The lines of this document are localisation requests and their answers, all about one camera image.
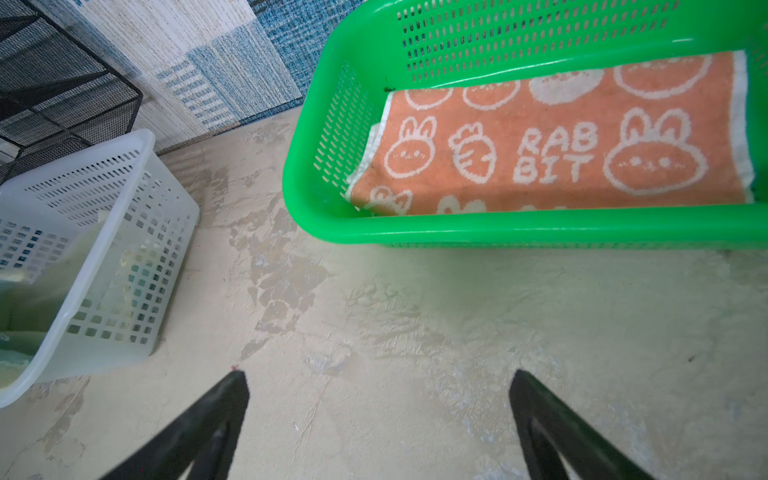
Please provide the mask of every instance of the towel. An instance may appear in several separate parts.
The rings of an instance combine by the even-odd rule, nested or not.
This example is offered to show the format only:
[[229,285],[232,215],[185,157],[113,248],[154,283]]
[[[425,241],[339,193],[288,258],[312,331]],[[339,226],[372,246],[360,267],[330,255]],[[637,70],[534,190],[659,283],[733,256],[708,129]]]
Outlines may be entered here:
[[382,215],[744,204],[743,51],[394,91],[348,201]]

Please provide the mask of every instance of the orange towel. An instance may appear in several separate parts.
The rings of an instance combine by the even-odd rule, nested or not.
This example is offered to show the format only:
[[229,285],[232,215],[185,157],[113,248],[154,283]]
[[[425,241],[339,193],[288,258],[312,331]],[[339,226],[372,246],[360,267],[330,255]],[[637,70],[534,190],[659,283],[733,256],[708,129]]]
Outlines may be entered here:
[[742,51],[396,91],[346,198],[385,215],[743,204]]

